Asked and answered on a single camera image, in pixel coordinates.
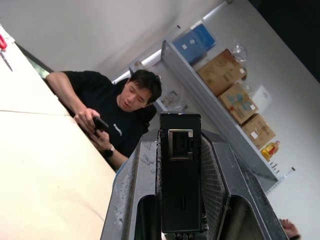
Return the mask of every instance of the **metal shelf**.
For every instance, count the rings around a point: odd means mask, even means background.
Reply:
[[[258,178],[269,182],[269,184],[263,184],[266,181],[260,182],[264,191],[268,191],[272,184],[278,181],[276,173],[217,97],[214,96],[169,40],[165,40],[162,44],[161,62],[175,74],[177,82],[184,87],[187,94],[197,100],[199,108],[206,114],[211,123],[219,129],[223,137],[228,140],[237,156],[246,163]]]

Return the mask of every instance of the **black hair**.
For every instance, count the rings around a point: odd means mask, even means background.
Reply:
[[[129,82],[135,82],[140,89],[147,88],[151,92],[149,103],[155,102],[162,94],[160,77],[151,71],[137,70],[131,75]]]

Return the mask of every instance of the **grille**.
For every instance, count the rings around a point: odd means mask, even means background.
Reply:
[[[215,240],[225,209],[227,193],[212,146],[204,137],[201,138],[201,188],[209,227],[208,239]]]

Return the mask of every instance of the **white table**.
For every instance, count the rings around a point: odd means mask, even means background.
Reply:
[[[0,58],[4,240],[99,240],[114,171],[15,44]]]

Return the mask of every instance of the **white wall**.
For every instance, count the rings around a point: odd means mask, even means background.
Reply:
[[[2,0],[0,23],[55,71],[97,70],[110,78],[177,25],[222,0]]]
[[[320,84],[246,0],[217,12],[207,24],[216,37],[217,54],[238,39],[248,52],[247,80],[263,84],[273,102],[263,117],[280,140],[272,158],[283,176],[290,175],[269,200],[280,218],[291,219],[305,240],[319,238]],[[305,46],[312,51],[314,46]]]

